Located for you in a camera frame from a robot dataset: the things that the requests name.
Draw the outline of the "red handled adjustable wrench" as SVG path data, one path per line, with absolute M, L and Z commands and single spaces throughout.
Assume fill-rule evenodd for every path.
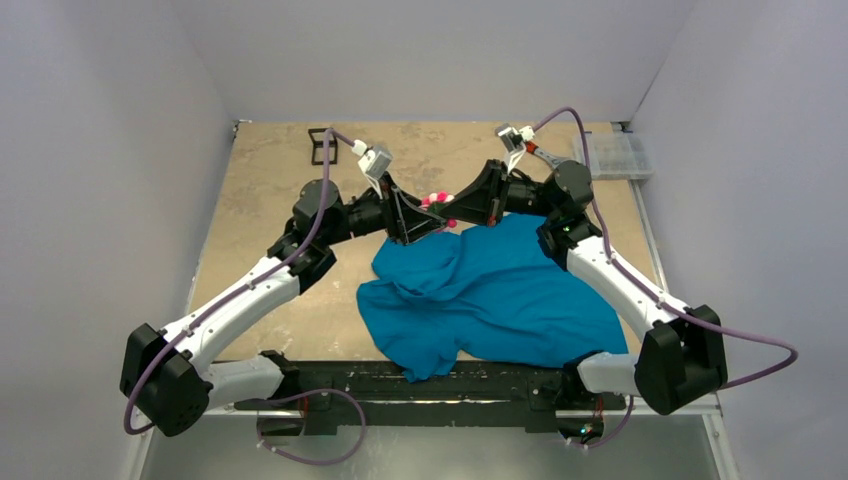
M 528 141 L 525 143 L 526 152 L 542 160 L 551 170 L 555 170 L 560 164 L 566 161 L 573 161 L 573 158 L 566 156 L 558 156 L 539 147 L 535 142 Z

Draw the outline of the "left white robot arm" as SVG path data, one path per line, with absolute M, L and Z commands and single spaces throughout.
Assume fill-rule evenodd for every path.
M 262 351 L 222 363 L 219 354 L 314 286 L 336 262 L 332 245 L 381 230 L 410 244 L 449 224 L 441 209 L 453 199 L 447 193 L 416 198 L 389 174 L 348 202 L 328 178 L 305 184 L 282 236 L 246 274 L 181 319 L 162 328 L 144 323 L 129 335 L 120 377 L 126 433 L 157 428 L 176 436 L 207 410 L 241 401 L 292 405 L 298 370 L 283 354 Z

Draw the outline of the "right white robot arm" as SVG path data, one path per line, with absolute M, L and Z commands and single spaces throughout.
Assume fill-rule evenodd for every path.
M 640 336 L 638 354 L 592 350 L 565 363 L 561 392 L 569 404 L 584 407 L 601 393 L 632 395 L 668 415 L 725 386 L 717 313 L 688 306 L 632 270 L 611 246 L 603 221 L 587 215 L 593 202 L 590 170 L 577 161 L 560 163 L 536 182 L 489 160 L 465 189 L 433 193 L 423 204 L 446 220 L 486 226 L 507 212 L 543 217 L 537 237 L 544 255 L 591 287 Z

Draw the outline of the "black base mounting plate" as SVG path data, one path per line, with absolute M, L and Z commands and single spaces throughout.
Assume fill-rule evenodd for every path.
M 577 389 L 563 369 L 461 361 L 445 376 L 411 383 L 389 361 L 288 363 L 269 400 L 242 400 L 240 411 L 288 416 L 296 427 L 265 426 L 271 435 L 333 435 L 341 426 L 521 428 L 594 440 L 604 421 L 626 410 L 621 394 Z

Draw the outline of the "clear plastic organizer box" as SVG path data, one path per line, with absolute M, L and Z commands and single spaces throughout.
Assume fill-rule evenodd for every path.
M 586 133 L 593 180 L 641 181 L 655 171 L 641 139 L 629 131 Z

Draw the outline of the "pink flower brooch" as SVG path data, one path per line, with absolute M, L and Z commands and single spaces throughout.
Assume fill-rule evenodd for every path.
M 440 232 L 451 230 L 458 226 L 457 219 L 443 217 L 441 213 L 443 208 L 454 199 L 455 196 L 453 194 L 442 190 L 439 192 L 432 192 L 421 200 L 420 209 L 426 213 L 426 218 L 428 220 L 434 220 L 436 217 L 441 218 L 442 226 L 438 228 L 438 231 Z

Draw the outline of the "blue t-shirt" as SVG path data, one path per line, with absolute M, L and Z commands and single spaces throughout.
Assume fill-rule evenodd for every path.
M 494 227 L 385 241 L 371 263 L 375 280 L 356 293 L 377 349 L 410 382 L 447 375 L 460 352 L 546 368 L 627 352 L 614 309 L 543 254 L 541 223 L 510 214 Z

